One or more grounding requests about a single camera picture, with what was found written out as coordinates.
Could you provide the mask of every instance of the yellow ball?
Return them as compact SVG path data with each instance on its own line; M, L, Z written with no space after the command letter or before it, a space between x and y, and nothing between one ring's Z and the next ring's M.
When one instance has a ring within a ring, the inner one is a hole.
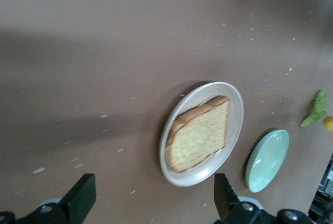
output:
M327 116L323 120L324 127L329 130L333 131L333 116Z

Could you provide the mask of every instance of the mint green bowl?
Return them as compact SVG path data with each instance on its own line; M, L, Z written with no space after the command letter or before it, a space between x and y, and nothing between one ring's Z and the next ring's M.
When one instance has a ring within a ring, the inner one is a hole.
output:
M255 146L246 167L245 180L251 192L263 190L275 177L289 146L288 132L279 129L264 136Z

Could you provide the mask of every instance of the plate rim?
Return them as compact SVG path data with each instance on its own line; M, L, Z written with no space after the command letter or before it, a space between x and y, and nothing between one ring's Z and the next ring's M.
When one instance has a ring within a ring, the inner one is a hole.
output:
M237 135L235 137L236 140L234 141L233 146L231 147L231 149L230 149L229 153L227 154L227 156L225 157L224 161L217 167L216 170L218 170L222 166L222 164L227 160L227 158L230 156L231 152L233 151L233 149L234 149L234 147L236 145L236 142L239 139L239 135L240 135L240 132L241 132L241 129L242 129L242 124L243 124L243 121L244 121L244 103L243 103L241 94L239 93L239 91L237 90L237 88L235 86L233 86L232 84L229 84L227 82L219 82L219 81L217 81L217 82L206 83L206 84L201 85L201 86L195 88L194 90L192 90L183 99L181 99L180 102L174 107L174 109L170 113L167 121L164 124L163 131L162 131L162 134L160 136L160 145L159 145L159 162L160 162L160 166L161 166L161 169L162 169L162 172L163 172L165 178L170 183L172 183L172 184L174 184L176 186L179 186L179 187L189 187L189 186L196 185L196 184L198 184L198 183L206 180L209 176L211 176L216 171L215 170L215 171L213 171L211 173L208 173L206 176L204 176L201 179L196 180L196 181L194 181L192 183L179 183L176 179L169 178L169 174L170 173L168 171L167 163L165 161L165 147L166 147L166 143L167 143L167 135L169 134L169 131L171 129L171 126L169 126L169 122L174 121L176 119L176 117L179 115L178 112L180 111L180 109L182 109L182 107L184 107L184 105L187 103L187 101L194 94L196 94L197 92L203 90L205 87L209 87L209 86L213 86L213 85L227 86L227 87L230 87L234 91L234 93L237 95L237 97L239 99L239 102L240 102L239 107L240 107L240 116L241 116L239 129L238 129Z
M255 160L257 160L257 157L258 155L260 154L260 152L262 151L263 147L273 138L274 135L278 134L278 133L285 133L287 134L287 139L286 139L286 142L287 142L287 149L286 149L286 153L284 154L283 158L282 158L282 162L280 164L280 166L277 168L276 172L274 172L274 175L270 178L270 180L264 184L264 186L261 186L259 189L257 190L254 190L253 189L253 185L252 183L250 182L250 176L251 176L251 173L252 173L252 169L253 169L253 163L255 162ZM288 152L288 148L289 148L289 133L285 130L285 129L276 129L276 130L273 130L269 133L267 133L263 138L260 139L260 141L258 142L258 144L254 147L251 155L250 155L250 158L249 158L249 161L247 163L247 166L246 166L246 175L245 175L245 179L246 179L246 183L250 189L250 191L252 193L258 193L260 192L261 190L263 190L264 188L266 188L270 183L271 181L274 179L274 177L277 175L277 173L279 172L285 158L286 158L286 155L287 155L287 152Z

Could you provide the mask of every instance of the bread crust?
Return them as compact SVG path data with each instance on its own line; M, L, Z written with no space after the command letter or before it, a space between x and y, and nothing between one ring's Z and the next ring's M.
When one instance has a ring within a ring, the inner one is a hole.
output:
M184 113L183 115L179 116L172 124L170 131L169 131L169 135L168 135L168 139L166 141L166 147L165 147L165 159L168 163L168 165L176 172L184 172L188 169L185 170L177 170L175 168L175 166L172 165L171 162L171 147L172 144L175 141L175 137L178 133L178 131L184 127L186 127L193 119L195 119L196 117L203 115L207 112L210 112L212 110L214 110L215 108L217 108L218 106L226 103L228 101L228 103L230 102L230 99L228 97L225 96L218 96L216 98L213 98L212 100L210 100L208 103L202 105L202 106L198 106L195 107L191 110L189 110L188 112ZM226 119L228 119L229 117L229 111L227 111L227 115L226 115ZM226 141L226 131L224 133L224 140ZM204 159L202 159L200 162L196 163L195 165L193 165L192 167L200 164L202 161L204 161L207 157L209 157L211 154L217 152L218 150L220 150L221 148L217 149L214 152L211 152L210 154L208 154Z

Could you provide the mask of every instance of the white plate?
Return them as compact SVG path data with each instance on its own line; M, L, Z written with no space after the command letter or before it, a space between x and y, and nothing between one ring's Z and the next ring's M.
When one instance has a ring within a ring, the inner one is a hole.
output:
M165 161L165 145L172 123L179 114L206 103L216 96L227 96L230 98L229 118L227 124L226 146L211 154L197 166L185 172L173 171ZM160 140L160 164L162 171L169 182L176 186L187 187L198 184L211 176L224 163L232 152L243 124L244 107L241 95L231 84L224 82L208 83L186 95L169 116Z

